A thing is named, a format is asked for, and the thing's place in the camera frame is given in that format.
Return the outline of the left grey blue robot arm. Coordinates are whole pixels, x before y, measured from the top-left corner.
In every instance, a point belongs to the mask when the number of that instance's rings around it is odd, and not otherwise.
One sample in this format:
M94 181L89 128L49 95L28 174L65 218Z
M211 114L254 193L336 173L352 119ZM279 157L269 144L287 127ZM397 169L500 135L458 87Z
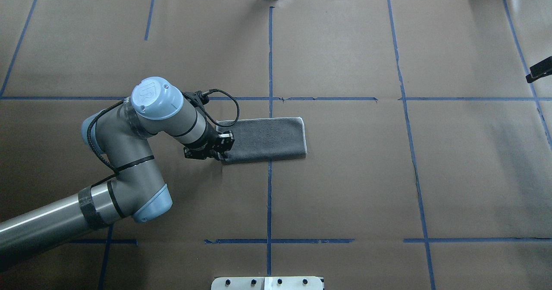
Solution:
M205 111L214 92L181 92L153 76L83 121L83 140L112 176L2 222L1 271L124 218L144 223L166 213L173 202L148 138L164 132L183 145L187 159L225 160L235 137Z

